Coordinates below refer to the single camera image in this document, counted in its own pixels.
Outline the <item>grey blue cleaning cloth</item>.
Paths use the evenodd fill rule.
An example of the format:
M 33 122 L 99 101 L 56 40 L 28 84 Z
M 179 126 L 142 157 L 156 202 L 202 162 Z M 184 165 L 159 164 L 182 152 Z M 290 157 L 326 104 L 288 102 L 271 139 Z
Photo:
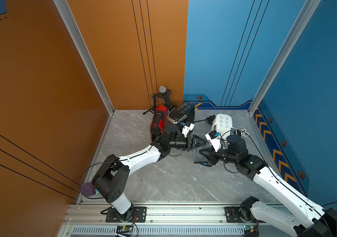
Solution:
M 201 154 L 199 153 L 199 151 L 198 151 L 197 154 L 196 154 L 196 156 L 193 158 L 193 162 L 194 162 L 195 164 L 200 165 L 200 164 L 199 164 L 199 161 L 202 161 L 202 160 L 205 160 L 205 159 L 209 160 L 210 157 L 211 157 L 211 155 L 201 155 Z

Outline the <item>white coffee machine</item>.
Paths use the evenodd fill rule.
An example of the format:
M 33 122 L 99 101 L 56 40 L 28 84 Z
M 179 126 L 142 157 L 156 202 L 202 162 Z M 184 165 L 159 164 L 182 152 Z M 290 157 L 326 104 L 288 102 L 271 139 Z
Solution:
M 218 114 L 212 123 L 211 131 L 215 130 L 217 133 L 223 135 L 226 132 L 230 132 L 232 128 L 232 117 L 226 114 Z

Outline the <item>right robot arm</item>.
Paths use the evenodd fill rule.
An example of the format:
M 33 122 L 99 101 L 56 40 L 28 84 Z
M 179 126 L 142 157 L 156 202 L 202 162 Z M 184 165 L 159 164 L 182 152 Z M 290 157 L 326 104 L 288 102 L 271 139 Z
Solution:
M 286 213 L 256 197 L 249 197 L 239 208 L 243 222 L 258 225 L 263 221 L 291 237 L 337 237 L 337 211 L 311 201 L 275 173 L 263 159 L 249 154 L 240 135 L 232 134 L 223 139 L 213 130 L 205 137 L 211 147 L 199 152 L 211 165 L 218 161 L 234 164 L 239 173 L 265 188 L 289 210 Z

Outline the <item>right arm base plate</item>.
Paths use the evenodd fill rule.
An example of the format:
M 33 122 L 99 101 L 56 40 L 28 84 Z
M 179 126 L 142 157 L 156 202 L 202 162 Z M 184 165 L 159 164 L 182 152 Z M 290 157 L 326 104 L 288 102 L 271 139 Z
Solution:
M 227 223 L 256 223 L 253 215 L 239 206 L 227 206 L 224 208 Z

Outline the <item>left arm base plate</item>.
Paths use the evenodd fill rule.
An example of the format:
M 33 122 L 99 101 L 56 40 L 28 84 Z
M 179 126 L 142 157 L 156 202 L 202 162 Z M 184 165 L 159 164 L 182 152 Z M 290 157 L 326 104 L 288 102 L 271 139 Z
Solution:
M 134 222 L 144 223 L 147 216 L 147 207 L 133 206 L 127 210 L 126 213 L 120 214 L 114 207 L 110 207 L 107 211 L 107 223 L 121 223 L 121 222 Z

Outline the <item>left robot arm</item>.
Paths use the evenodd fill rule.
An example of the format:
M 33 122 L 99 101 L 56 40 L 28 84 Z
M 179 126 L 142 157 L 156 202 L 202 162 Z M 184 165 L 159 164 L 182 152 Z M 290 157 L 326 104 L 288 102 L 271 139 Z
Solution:
M 168 124 L 146 148 L 133 154 L 116 157 L 109 155 L 92 179 L 93 187 L 112 205 L 117 218 L 133 221 L 134 206 L 124 193 L 128 178 L 143 167 L 156 163 L 170 154 L 171 149 L 190 151 L 204 146 L 207 140 L 190 135 L 194 124 L 181 127 L 181 124 Z

